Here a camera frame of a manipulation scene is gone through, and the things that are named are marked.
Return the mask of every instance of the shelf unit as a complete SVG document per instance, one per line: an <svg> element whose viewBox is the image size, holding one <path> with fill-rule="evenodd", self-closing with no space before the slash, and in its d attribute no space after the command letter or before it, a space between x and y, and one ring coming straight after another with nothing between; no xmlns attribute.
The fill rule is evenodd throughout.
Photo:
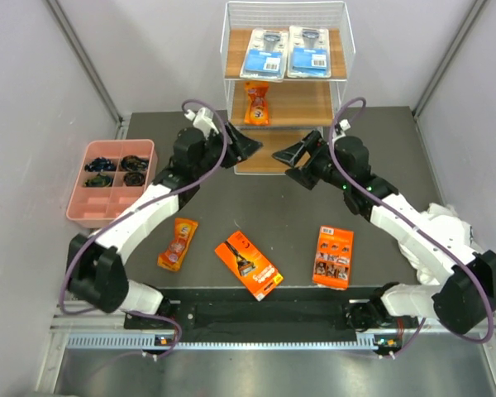
<svg viewBox="0 0 496 397"><path fill-rule="evenodd" d="M331 43L329 79L290 79L270 83L266 98L270 126L246 125L249 106L239 73L251 32L256 27L288 29L291 25L326 28ZM272 159L275 151L301 140L313 128L331 124L346 92L355 43L344 2L229 2L224 15L221 42L222 73L228 117L263 149L236 167L237 174L281 175L286 167Z"/></svg>

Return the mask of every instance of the product photo on orange package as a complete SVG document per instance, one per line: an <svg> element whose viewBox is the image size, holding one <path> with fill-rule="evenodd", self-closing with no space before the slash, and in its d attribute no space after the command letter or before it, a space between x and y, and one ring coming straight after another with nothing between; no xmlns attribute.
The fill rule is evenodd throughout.
<svg viewBox="0 0 496 397"><path fill-rule="evenodd" d="M180 270L197 226L198 222L191 219L174 220L174 240L169 244L166 252L158 255L158 266L171 271Z"/></svg>
<svg viewBox="0 0 496 397"><path fill-rule="evenodd" d="M277 268L241 231L229 236L215 253L257 300L262 300L283 281Z"/></svg>
<svg viewBox="0 0 496 397"><path fill-rule="evenodd" d="M317 239L312 281L335 289L347 289L351 277L354 233L322 226Z"/></svg>
<svg viewBox="0 0 496 397"><path fill-rule="evenodd" d="M268 103L265 99L268 88L269 84L265 81L245 82L245 91L250 99L250 106L245 113L246 124L252 126L268 126L270 124Z"/></svg>

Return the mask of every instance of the shelf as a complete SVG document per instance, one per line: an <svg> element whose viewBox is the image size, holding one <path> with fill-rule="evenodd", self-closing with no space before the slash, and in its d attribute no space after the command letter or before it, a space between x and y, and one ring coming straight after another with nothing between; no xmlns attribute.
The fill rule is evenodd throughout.
<svg viewBox="0 0 496 397"><path fill-rule="evenodd" d="M270 83L266 99L270 113L269 127L317 127L331 124L331 87L327 81L318 80L308 84L291 81ZM244 81L236 81L231 109L233 125L247 126L244 119L249 103Z"/></svg>
<svg viewBox="0 0 496 397"><path fill-rule="evenodd" d="M242 130L249 138L263 143L263 147L250 159L236 165L237 174L284 174L288 166L272 158L272 154L281 151L304 138L310 130L279 130L260 129ZM299 161L303 165L308 160L308 154Z"/></svg>
<svg viewBox="0 0 496 397"><path fill-rule="evenodd" d="M232 29L230 31L226 79L239 79L242 62L245 59L246 49L250 42L251 32L252 29ZM329 29L329 41L331 43L331 77L329 79L347 79L346 62L344 61L344 51L341 47L340 31L338 29ZM304 81L305 79L290 79L285 77L285 80Z"/></svg>

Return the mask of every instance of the wall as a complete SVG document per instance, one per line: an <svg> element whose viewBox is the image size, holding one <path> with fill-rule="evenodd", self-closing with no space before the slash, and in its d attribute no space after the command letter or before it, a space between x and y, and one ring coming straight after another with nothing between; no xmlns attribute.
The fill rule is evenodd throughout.
<svg viewBox="0 0 496 397"><path fill-rule="evenodd" d="M35 387L78 163L115 132L44 3L0 0L0 396Z"/></svg>
<svg viewBox="0 0 496 397"><path fill-rule="evenodd" d="M226 108L219 45L226 0L61 0L122 113ZM357 56L347 97L414 106L471 0L348 0Z"/></svg>
<svg viewBox="0 0 496 397"><path fill-rule="evenodd" d="M485 7L419 124L441 191L496 252L496 1Z"/></svg>

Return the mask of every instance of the pink tray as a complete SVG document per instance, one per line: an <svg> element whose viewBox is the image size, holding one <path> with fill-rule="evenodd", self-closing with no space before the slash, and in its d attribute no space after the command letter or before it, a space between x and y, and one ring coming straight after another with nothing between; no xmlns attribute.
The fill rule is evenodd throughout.
<svg viewBox="0 0 496 397"><path fill-rule="evenodd" d="M126 171L121 169L119 162L126 155L137 155L142 159L149 160L149 168L145 173L145 185L129 187L123 183ZM85 171L84 166L97 157L106 157L116 164L117 170L115 172L103 172L113 177L112 187L84 187L84 182L97 174L97 172ZM75 181L74 192L69 201L66 217L70 221L92 229L108 225L143 194L155 176L157 162L155 143L149 139L94 141L90 143Z"/></svg>

